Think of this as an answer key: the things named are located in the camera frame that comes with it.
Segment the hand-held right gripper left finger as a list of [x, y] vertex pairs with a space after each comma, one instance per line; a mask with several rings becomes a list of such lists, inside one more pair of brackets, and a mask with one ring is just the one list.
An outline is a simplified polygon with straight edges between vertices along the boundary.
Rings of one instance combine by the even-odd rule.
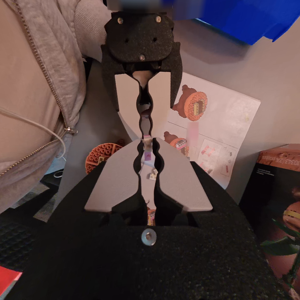
[[111, 212], [120, 206], [121, 212], [131, 212], [144, 204], [141, 193], [141, 154], [143, 141], [135, 140], [113, 154], [104, 164], [102, 172], [85, 205], [85, 210]]

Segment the person's left forearm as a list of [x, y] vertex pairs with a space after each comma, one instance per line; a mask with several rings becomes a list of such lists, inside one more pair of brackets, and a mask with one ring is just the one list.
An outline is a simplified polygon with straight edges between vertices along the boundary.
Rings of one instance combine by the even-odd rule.
[[111, 11], [101, 0], [81, 0], [74, 15], [74, 29], [83, 56], [102, 61], [101, 45], [106, 41], [104, 26], [111, 19]]

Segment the blue plastic bin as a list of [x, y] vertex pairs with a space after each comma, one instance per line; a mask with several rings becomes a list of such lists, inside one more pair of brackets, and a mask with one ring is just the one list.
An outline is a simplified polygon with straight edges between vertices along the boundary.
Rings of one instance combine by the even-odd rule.
[[163, 0], [174, 20], [198, 20], [249, 45], [275, 42], [300, 15], [299, 0]]

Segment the grey desk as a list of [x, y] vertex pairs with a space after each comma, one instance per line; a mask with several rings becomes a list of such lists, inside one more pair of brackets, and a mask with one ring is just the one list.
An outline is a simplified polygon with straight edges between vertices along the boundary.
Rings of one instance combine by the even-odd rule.
[[[234, 164], [229, 195], [243, 195], [258, 153], [299, 143], [299, 19], [278, 40], [265, 37], [253, 46], [238, 43], [191, 20], [175, 21], [181, 43], [183, 71], [261, 101]], [[102, 81], [102, 66], [93, 60], [85, 102], [66, 158], [54, 208], [85, 176], [85, 159], [92, 148], [128, 139]]]

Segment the pink brick plate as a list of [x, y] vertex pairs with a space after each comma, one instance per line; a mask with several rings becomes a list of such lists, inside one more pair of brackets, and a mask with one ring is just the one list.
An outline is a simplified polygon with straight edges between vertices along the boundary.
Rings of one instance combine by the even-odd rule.
[[199, 138], [199, 123], [188, 123], [187, 127], [187, 143], [190, 147], [197, 147]]
[[148, 162], [152, 160], [152, 137], [150, 135], [144, 135], [144, 161]]

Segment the round orange lego pot build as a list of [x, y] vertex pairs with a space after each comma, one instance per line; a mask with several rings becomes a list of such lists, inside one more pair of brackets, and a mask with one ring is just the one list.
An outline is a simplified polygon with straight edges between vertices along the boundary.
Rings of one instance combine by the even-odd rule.
[[123, 148], [122, 145], [115, 143], [103, 143], [91, 150], [85, 160], [85, 172], [89, 174], [101, 162], [107, 161], [115, 152]]

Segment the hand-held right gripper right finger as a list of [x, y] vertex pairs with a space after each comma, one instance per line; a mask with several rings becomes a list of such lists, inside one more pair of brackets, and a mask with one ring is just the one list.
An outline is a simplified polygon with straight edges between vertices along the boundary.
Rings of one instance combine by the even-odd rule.
[[185, 212], [211, 211], [210, 203], [189, 159], [179, 150], [154, 138], [157, 189]]

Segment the dark building set box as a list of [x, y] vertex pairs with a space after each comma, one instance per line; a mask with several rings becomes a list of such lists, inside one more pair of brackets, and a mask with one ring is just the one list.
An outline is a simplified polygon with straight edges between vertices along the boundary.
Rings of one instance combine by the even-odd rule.
[[275, 276], [300, 296], [300, 145], [259, 153], [239, 207]]

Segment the open building instruction booklet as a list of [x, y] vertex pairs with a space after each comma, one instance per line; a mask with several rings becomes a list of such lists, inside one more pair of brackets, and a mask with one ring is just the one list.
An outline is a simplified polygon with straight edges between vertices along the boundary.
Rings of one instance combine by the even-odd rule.
[[182, 81], [175, 104], [182, 96], [182, 86], [187, 85], [198, 92], [199, 99], [193, 113], [199, 118], [183, 118], [179, 109], [170, 109], [163, 135], [170, 144], [177, 140], [187, 141], [188, 123], [199, 123], [197, 147], [189, 147], [188, 156], [207, 172], [222, 188], [226, 189], [232, 175], [238, 151], [246, 137], [260, 101], [234, 90], [222, 87], [188, 73], [182, 74]]

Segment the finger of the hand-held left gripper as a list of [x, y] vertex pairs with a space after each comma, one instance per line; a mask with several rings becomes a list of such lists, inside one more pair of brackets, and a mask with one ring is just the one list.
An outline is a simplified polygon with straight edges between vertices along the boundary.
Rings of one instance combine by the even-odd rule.
[[170, 85], [170, 72], [158, 72], [148, 81], [148, 93], [152, 99], [152, 111], [150, 114], [152, 137], [161, 137], [163, 135], [164, 126], [167, 123], [168, 113], [171, 109]]
[[137, 100], [140, 96], [140, 84], [127, 74], [116, 74], [118, 115], [131, 140], [141, 140], [140, 114], [137, 109]]

